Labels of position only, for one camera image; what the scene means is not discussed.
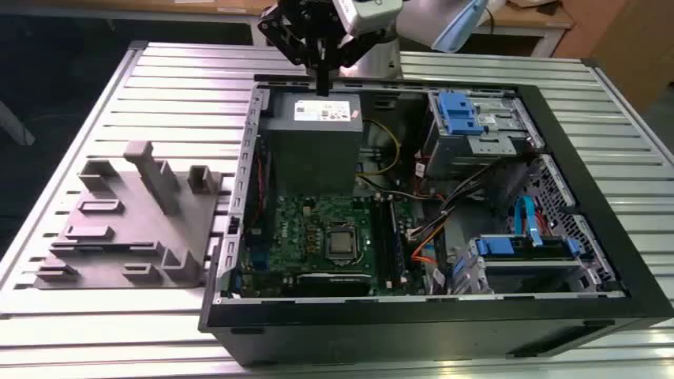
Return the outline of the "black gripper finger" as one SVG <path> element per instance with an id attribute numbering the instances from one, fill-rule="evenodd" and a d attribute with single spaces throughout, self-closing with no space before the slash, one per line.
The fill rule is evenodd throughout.
<path id="1" fill-rule="evenodd" d="M 350 67 L 365 53 L 381 43 L 385 37 L 385 31 L 377 30 L 362 35 L 352 37 L 342 42 L 346 37 L 345 32 L 338 32 L 325 39 L 322 52 L 322 95 L 328 96 L 332 89 L 332 72 L 341 67 Z"/>
<path id="2" fill-rule="evenodd" d="M 257 30 L 294 66 L 304 66 L 314 81 L 316 95 L 324 96 L 320 40 L 310 35 L 310 22 L 297 12 L 265 9 Z"/>

